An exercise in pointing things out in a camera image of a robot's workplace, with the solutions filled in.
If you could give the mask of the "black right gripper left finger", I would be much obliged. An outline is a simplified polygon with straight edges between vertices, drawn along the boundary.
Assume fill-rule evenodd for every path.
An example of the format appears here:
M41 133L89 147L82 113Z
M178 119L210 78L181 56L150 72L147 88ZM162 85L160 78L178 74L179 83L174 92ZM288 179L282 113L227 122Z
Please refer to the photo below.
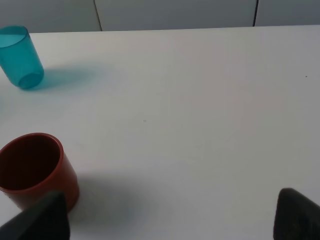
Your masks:
M51 191L0 227L2 240L69 240L67 204L63 192Z

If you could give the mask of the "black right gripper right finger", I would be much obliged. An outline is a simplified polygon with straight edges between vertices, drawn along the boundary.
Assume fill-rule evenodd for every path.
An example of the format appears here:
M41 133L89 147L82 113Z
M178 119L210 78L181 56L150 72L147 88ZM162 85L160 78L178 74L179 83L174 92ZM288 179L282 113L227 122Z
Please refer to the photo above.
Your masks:
M273 239L319 240L320 206L293 188L283 188L277 199Z

